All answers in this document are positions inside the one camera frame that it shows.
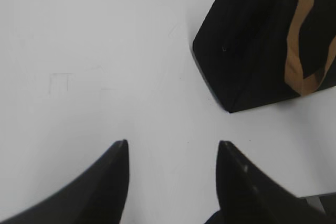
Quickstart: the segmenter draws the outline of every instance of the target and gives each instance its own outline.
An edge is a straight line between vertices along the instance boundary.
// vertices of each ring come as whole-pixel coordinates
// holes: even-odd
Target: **dark fabric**
[[[229,112],[298,97],[284,81],[287,35],[298,0],[215,0],[194,42],[195,59]],[[299,36],[304,76],[325,65],[336,1],[315,0]],[[333,63],[319,88],[336,85]]]

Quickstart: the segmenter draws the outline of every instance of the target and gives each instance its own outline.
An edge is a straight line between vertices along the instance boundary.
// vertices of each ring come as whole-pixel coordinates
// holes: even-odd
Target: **brown tape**
[[[285,83],[300,95],[315,92],[323,82],[336,56],[336,36],[329,45],[327,61],[324,67],[312,75],[303,78],[300,61],[299,34],[301,26],[314,6],[314,0],[298,0],[298,5],[289,27],[287,36],[287,59],[285,64]]]

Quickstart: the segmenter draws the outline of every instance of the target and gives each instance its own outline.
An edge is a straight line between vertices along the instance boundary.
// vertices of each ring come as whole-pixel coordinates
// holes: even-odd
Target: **black object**
[[[287,54],[292,47],[287,47],[287,37],[298,3],[215,0],[193,42],[193,51],[225,110],[237,112],[336,85],[336,63],[326,68],[328,50],[334,57],[336,0],[314,0],[299,28],[301,78],[312,76],[318,83],[309,92],[298,93],[285,82]]]
[[[261,172],[231,142],[220,142],[216,168],[221,210],[206,224],[332,224]]]
[[[68,186],[2,224],[118,224],[129,185],[126,140],[114,143]]]

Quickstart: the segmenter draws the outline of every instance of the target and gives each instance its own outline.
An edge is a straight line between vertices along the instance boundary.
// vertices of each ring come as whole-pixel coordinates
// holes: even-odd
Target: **white surface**
[[[204,223],[219,140],[297,196],[336,191],[336,89],[228,114],[190,44],[214,0],[0,0],[0,219],[130,143],[122,223]]]

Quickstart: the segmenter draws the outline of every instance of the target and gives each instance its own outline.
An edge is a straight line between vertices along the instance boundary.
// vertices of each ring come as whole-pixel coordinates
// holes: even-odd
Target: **pencil mark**
[[[96,65],[94,67],[91,67],[91,68],[88,68],[88,69],[85,69],[85,70],[98,70],[98,69],[101,69],[103,72],[105,72],[105,70],[103,69],[103,67],[101,65]]]
[[[70,76],[73,73],[52,73],[49,76],[49,94],[69,91]]]
[[[168,37],[170,37],[170,35],[173,33],[173,31],[175,31],[176,27],[179,25],[180,23],[176,23],[173,28],[169,31],[168,33]]]
[[[116,90],[116,89],[113,89],[113,88],[101,88],[100,90]]]

